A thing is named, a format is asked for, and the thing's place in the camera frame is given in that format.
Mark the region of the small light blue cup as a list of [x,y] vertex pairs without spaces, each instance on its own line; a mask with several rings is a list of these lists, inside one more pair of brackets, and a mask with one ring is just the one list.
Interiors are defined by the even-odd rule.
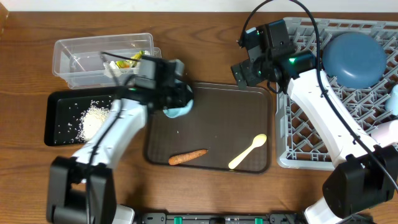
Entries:
[[391,92],[390,98],[385,103],[385,110],[390,111],[392,115],[398,115],[398,85],[395,85]]

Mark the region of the cream plastic spoon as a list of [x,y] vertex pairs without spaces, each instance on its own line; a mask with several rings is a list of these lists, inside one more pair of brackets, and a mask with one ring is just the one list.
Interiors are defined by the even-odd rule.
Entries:
[[235,157],[229,164],[229,169],[235,169],[245,158],[246,156],[255,148],[263,146],[267,141],[267,136],[265,134],[258,134],[252,140],[251,145],[245,149],[240,155]]

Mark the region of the orange carrot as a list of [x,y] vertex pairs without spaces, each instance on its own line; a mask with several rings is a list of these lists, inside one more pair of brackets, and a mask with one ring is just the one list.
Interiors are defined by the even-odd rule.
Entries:
[[188,152],[185,154],[179,154],[176,156],[172,156],[169,158],[169,165],[175,166],[184,162],[188,162],[190,160],[196,159],[197,157],[201,157],[208,152],[207,149],[200,149],[192,152]]

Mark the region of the dark blue plate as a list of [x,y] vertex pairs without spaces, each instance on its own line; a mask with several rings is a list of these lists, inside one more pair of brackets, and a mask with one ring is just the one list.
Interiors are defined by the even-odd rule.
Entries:
[[386,69],[384,49],[372,37],[348,32],[336,36],[323,50],[325,72],[347,88],[365,89],[379,82]]

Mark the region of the light blue rice bowl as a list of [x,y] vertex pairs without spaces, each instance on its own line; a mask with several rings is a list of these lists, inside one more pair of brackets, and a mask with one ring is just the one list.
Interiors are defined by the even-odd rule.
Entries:
[[191,87],[177,83],[166,92],[164,114],[168,118],[177,118],[187,114],[193,107],[194,94]]

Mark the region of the pink plastic cup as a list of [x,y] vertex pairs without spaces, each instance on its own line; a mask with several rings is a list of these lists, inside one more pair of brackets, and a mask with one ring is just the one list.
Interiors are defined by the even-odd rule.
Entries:
[[382,123],[374,129],[371,137],[381,146],[392,146],[397,144],[398,120]]

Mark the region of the green snack wrapper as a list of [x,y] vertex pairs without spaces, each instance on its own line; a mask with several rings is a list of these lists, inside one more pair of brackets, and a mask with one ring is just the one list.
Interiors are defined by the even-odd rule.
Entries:
[[146,52],[145,51],[139,51],[138,53],[136,53],[134,56],[132,56],[130,58],[130,60],[120,60],[116,62],[116,65],[119,68],[134,68],[137,66],[138,64],[138,60],[140,60],[142,58],[143,55],[145,55]]

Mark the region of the white napkin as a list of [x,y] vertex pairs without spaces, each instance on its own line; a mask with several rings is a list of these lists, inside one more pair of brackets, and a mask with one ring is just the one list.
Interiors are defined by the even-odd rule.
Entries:
[[113,78],[121,76],[120,68],[117,66],[115,61],[104,62],[103,66],[104,66],[104,74],[107,77]]

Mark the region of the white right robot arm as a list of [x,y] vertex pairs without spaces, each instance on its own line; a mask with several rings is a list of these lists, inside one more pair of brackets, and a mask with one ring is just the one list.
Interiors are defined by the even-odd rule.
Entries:
[[397,150],[381,147],[349,114],[328,84],[318,54],[297,52],[284,20],[243,29],[248,58],[231,70],[240,88],[276,83],[312,123],[334,165],[323,196],[305,210],[307,223],[339,223],[391,200],[397,191]]

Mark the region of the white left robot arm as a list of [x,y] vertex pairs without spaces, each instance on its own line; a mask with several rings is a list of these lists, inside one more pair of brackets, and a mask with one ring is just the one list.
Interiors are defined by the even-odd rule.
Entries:
[[46,219],[49,223],[133,223],[135,211],[116,201],[113,170],[134,136],[155,111],[193,104],[182,78],[184,64],[145,56],[136,74],[116,83],[116,96],[98,132],[71,157],[50,166]]

